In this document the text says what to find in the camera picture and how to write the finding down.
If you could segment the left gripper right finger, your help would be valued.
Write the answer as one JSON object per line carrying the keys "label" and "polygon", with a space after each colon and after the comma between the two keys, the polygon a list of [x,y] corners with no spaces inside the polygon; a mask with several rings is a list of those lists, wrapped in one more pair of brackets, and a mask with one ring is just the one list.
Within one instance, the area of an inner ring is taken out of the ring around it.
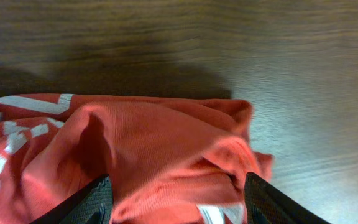
{"label": "left gripper right finger", "polygon": [[253,172],[246,175],[244,198],[248,224],[329,224]]}

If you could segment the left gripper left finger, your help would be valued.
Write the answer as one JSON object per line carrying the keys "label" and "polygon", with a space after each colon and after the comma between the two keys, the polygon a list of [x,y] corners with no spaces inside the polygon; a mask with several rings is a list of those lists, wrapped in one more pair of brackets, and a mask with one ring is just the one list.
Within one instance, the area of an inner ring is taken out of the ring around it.
{"label": "left gripper left finger", "polygon": [[111,181],[102,175],[31,224],[108,224],[112,205]]}

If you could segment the orange soccer t-shirt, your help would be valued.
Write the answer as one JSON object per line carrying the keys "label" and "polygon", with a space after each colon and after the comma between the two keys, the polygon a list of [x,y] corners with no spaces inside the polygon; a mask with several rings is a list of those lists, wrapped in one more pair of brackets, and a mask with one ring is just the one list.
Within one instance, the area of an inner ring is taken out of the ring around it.
{"label": "orange soccer t-shirt", "polygon": [[244,185],[272,177],[244,100],[0,97],[0,223],[30,223],[102,175],[110,223],[244,223]]}

